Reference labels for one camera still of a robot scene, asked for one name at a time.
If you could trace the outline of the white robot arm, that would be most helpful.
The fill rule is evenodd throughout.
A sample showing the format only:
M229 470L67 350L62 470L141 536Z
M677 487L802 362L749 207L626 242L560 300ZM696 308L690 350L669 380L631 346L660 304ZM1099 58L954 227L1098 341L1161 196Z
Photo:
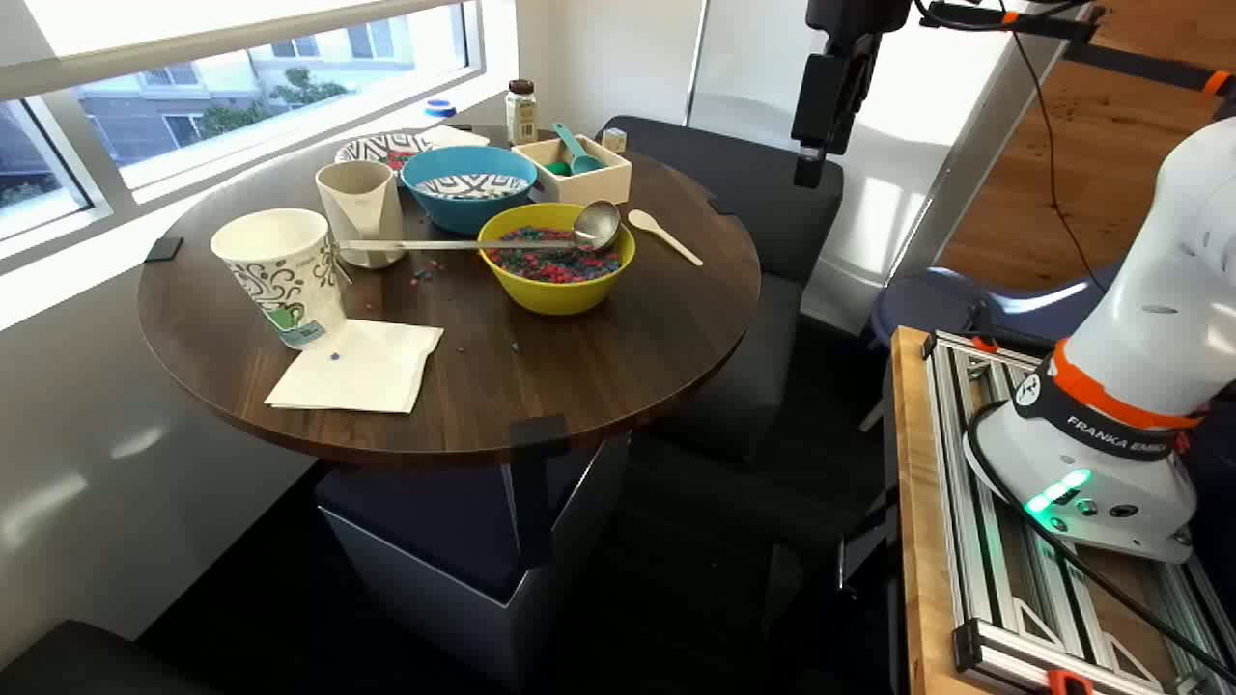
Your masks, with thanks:
M1088 67L1232 94L1227 68L1098 46L1092 19L989 10L941 0L806 0L825 36L806 58L793 137L843 155L882 37L909 7L926 27L1063 37ZM963 438L994 496L1063 541L1183 563L1193 557L1193 482L1179 444L1236 380L1236 119L1186 137L1155 174L1155 200L1098 308Z

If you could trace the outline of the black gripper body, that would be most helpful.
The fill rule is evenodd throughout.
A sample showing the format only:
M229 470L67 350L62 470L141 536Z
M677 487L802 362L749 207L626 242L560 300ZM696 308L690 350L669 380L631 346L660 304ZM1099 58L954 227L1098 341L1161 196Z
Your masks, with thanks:
M877 52L909 19L909 0L806 0L802 23L825 46L802 62L793 140L801 142L796 183L816 184L823 158L848 146L853 117L874 81Z

